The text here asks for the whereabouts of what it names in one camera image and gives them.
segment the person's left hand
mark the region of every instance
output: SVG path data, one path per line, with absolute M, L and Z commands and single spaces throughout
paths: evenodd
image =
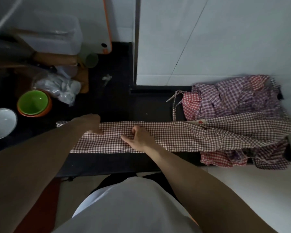
M 71 122 L 76 123 L 78 126 L 87 131 L 87 133 L 94 133 L 103 135 L 104 133 L 99 129 L 100 116 L 98 114 L 86 114 L 78 118 L 74 118 Z

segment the white bowl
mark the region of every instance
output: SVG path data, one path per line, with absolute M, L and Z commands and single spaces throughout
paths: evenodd
M 13 110 L 0 108 L 0 139 L 9 135 L 16 127 L 17 116 Z

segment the hand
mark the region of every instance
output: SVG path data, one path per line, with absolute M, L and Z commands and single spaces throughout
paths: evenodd
M 78 118 L 74 118 L 71 122 L 75 123 L 80 128 L 84 128 L 87 133 L 94 133 L 103 135 L 104 133 L 99 129 L 100 116 L 98 114 L 86 114 Z
M 126 135 L 121 135 L 121 138 L 137 151 L 146 153 L 147 148 L 152 148 L 158 145 L 155 142 L 154 137 L 152 137 L 144 127 L 135 125 L 132 128 L 132 133 L 135 135 L 133 140 L 129 139 Z

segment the plastic bag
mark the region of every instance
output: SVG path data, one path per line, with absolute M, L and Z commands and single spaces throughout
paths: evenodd
M 34 82 L 33 87 L 45 90 L 61 102 L 72 106 L 76 95 L 81 90 L 81 83 L 58 74 L 47 73 L 43 76 L 40 75 Z

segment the orange bowl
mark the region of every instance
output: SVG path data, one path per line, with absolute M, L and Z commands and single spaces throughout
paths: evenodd
M 47 104 L 47 107 L 45 108 L 45 110 L 43 110 L 41 113 L 39 114 L 35 114 L 35 115 L 28 115 L 28 114 L 24 114 L 22 111 L 20 111 L 20 109 L 18 108 L 17 106 L 17 110 L 18 112 L 23 115 L 23 116 L 26 116 L 26 117 L 32 117 L 32 118 L 38 118 L 38 117 L 42 117 L 42 116 L 45 116 L 47 113 L 50 112 L 50 110 L 52 109 L 52 106 L 53 106 L 53 103 L 52 103 L 52 99 L 50 97 L 50 95 L 48 94 L 48 92 L 44 91 L 44 90 L 40 90 L 38 89 L 39 91 L 43 91 L 46 95 L 47 95 L 47 99 L 48 99 L 48 104 Z

